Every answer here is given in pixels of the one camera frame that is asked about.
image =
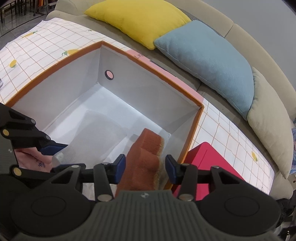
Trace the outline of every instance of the yellow pillow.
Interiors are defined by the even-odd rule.
[[[174,5],[164,0],[106,0],[91,6],[85,14],[120,29],[148,49],[154,40],[190,22]]]

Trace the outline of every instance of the floor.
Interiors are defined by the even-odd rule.
[[[46,10],[41,9],[39,13],[33,16],[33,12],[30,12],[30,4],[27,4],[27,12],[24,16],[24,12],[21,15],[11,16],[10,11],[5,13],[4,22],[0,23],[0,49],[2,49],[8,42],[14,40],[23,33],[29,31],[31,28],[39,24],[46,18]]]

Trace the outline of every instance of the lemon print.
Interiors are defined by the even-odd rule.
[[[26,35],[25,35],[25,36],[23,36],[22,38],[29,37],[29,36],[31,36],[32,34],[36,33],[36,32],[37,32],[37,30],[36,30],[36,31],[34,31],[34,32],[32,32],[32,33],[26,34]]]
[[[71,54],[76,53],[77,51],[78,51],[78,49],[70,49],[70,50],[67,50],[67,51],[65,51],[64,53],[62,53],[62,56],[63,56],[63,55],[69,56],[69,55],[71,55]]]
[[[14,68],[16,65],[17,65],[17,60],[14,59],[13,61],[11,61],[9,67],[10,67],[10,68]]]
[[[253,151],[252,151],[252,158],[253,158],[254,161],[258,161],[258,159],[257,159],[257,157],[256,157],[256,155],[255,155],[255,153]]]

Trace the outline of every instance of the gray wall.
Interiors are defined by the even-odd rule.
[[[296,15],[282,0],[203,0],[247,31],[296,89]]]

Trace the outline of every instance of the orange sponge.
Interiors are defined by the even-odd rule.
[[[159,186],[164,140],[151,130],[144,129],[126,155],[126,169],[117,185],[116,196],[121,190],[149,191]]]

